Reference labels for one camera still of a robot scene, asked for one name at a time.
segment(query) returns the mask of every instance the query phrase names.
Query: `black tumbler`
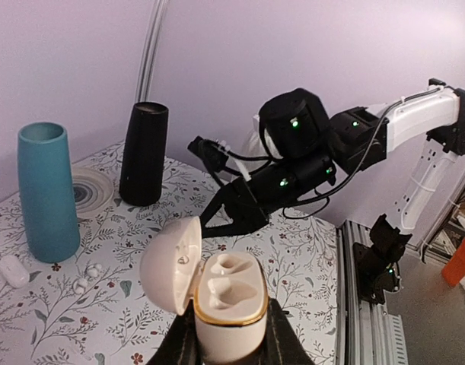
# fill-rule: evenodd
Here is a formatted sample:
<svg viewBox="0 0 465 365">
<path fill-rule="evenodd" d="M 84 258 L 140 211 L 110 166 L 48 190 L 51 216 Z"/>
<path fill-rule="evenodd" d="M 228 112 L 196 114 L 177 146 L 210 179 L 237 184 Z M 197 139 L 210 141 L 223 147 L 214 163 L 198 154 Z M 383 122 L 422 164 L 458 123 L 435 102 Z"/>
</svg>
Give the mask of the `black tumbler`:
<svg viewBox="0 0 465 365">
<path fill-rule="evenodd" d="M 167 127 L 164 105 L 142 102 L 132 108 L 119 187 L 126 203 L 145 207 L 161 197 Z"/>
</svg>

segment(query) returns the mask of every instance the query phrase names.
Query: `white wall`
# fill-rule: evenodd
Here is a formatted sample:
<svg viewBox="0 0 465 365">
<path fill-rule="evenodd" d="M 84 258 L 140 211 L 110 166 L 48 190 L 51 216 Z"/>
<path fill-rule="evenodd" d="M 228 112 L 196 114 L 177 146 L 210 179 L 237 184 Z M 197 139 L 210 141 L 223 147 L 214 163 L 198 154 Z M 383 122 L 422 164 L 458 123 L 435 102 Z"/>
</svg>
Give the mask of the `white wall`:
<svg viewBox="0 0 465 365">
<path fill-rule="evenodd" d="M 185 149 L 196 135 L 239 149 L 251 116 L 296 87 L 318 94 L 330 115 L 414 93 L 432 77 L 465 87 L 465 0 L 172 0 L 156 71 L 152 96 L 170 107 L 169 154 L 200 167 Z M 371 226 L 402 192 L 423 139 L 359 174 L 321 217 Z M 422 229 L 463 173 L 461 160 Z"/>
<path fill-rule="evenodd" d="M 150 12 L 150 0 L 0 2 L 0 198 L 17 189 L 24 124 L 64 124 L 73 160 L 123 139 Z M 465 87 L 465 0 L 170 0 L 152 98 L 170 107 L 168 154 L 201 167 L 186 150 L 195 136 L 238 149 L 277 94 L 305 87 L 333 115 L 430 77 Z M 401 193 L 422 140 L 359 174 L 322 217 L 371 225 Z M 465 158 L 421 228 L 464 167 Z"/>
<path fill-rule="evenodd" d="M 68 129 L 73 160 L 124 138 L 152 0 L 0 2 L 0 200 L 18 189 L 18 130 Z"/>
</svg>

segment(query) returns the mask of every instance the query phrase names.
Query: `blue cylinder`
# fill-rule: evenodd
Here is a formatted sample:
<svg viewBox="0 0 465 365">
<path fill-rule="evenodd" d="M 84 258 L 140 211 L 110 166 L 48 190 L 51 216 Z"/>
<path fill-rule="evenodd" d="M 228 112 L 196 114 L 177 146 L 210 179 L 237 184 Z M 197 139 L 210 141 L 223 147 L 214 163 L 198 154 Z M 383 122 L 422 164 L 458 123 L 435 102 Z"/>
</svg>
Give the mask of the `blue cylinder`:
<svg viewBox="0 0 465 365">
<path fill-rule="evenodd" d="M 19 131 L 18 178 L 29 250 L 42 262 L 74 255 L 80 233 L 64 127 L 38 122 Z"/>
</svg>

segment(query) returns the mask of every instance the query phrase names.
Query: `floral pattern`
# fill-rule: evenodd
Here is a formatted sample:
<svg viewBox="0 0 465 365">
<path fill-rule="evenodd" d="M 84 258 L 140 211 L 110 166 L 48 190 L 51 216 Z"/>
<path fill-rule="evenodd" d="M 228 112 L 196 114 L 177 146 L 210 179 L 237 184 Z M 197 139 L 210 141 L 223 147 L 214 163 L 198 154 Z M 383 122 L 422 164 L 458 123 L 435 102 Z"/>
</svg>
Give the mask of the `floral pattern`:
<svg viewBox="0 0 465 365">
<path fill-rule="evenodd" d="M 107 174 L 117 191 L 122 152 L 123 143 L 115 144 L 79 165 Z M 81 246 L 75 256 L 52 264 L 38 262 L 29 253 L 18 196 L 2 202 L 0 258 L 18 256 L 30 272 L 30 283 L 15 290 L 0 277 L 0 363 L 146 363 L 174 314 L 157 308 L 143 294 L 140 255 L 168 221 L 199 215 L 216 190 L 207 174 L 166 159 L 157 204 L 133 207 L 116 193 L 102 213 L 79 222 Z M 227 219 L 220 211 L 212 223 Z M 332 364 L 334 226 L 316 218 L 287 220 L 274 213 L 270 225 L 254 234 L 203 240 L 204 259 L 230 250 L 247 251 L 259 259 L 269 294 L 282 305 L 305 350 L 315 363 Z M 86 277 L 86 268 L 96 263 L 103 266 L 100 275 Z M 83 277 L 88 287 L 76 294 L 73 282 Z"/>
</svg>

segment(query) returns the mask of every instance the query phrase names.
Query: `open white case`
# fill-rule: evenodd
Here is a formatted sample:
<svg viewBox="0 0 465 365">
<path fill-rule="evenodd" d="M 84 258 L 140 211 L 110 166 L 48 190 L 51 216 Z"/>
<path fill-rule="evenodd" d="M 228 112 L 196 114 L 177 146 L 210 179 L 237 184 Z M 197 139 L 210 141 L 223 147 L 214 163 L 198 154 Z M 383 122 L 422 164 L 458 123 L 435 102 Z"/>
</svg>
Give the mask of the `open white case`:
<svg viewBox="0 0 465 365">
<path fill-rule="evenodd" d="M 149 300 L 183 315 L 193 299 L 206 363 L 231 363 L 253 353 L 266 330 L 268 293 L 260 263 L 247 252 L 218 253 L 205 264 L 198 217 L 168 224 L 148 244 L 140 267 Z"/>
</svg>

